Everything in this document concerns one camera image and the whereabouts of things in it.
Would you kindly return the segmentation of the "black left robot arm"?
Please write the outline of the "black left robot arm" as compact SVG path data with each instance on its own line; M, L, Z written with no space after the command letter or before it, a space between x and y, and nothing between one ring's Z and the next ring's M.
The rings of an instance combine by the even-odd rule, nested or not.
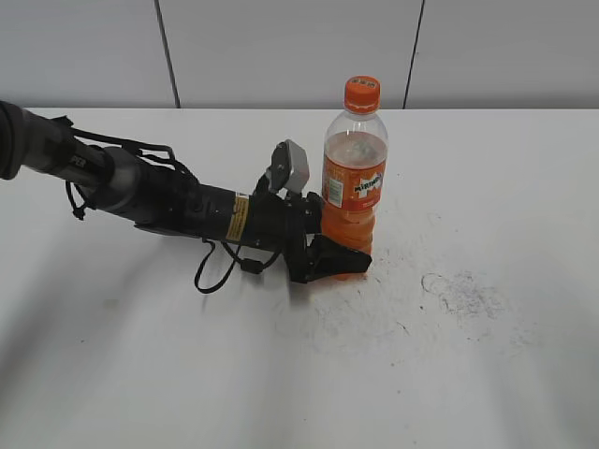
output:
M250 195L201 183L173 150L77 129L67 117L48 119L11 103L1 106L1 176L22 167L61 179L73 215L87 210L131 221L165 236L222 246L235 267L262 273L268 263L243 258L244 247L283 259L292 282L361 274L372 259L324 236L323 201L304 187L307 155L279 143Z

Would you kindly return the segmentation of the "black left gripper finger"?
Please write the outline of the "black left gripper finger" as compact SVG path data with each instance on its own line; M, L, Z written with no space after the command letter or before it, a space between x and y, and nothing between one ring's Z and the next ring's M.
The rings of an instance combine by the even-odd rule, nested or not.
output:
M318 234L307 247L307 261L306 281L312 282L338 275L365 273L372 257Z

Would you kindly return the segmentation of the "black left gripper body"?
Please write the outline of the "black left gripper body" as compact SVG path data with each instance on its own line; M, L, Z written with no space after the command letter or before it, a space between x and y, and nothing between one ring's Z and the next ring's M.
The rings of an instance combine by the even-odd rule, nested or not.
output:
M272 256L266 262L245 259L243 270L260 274L282 256L291 281L317 280L316 250L309 246L308 237L321 232L321 217L322 199L314 192L287 198L254 192L250 196L243 244L271 252Z

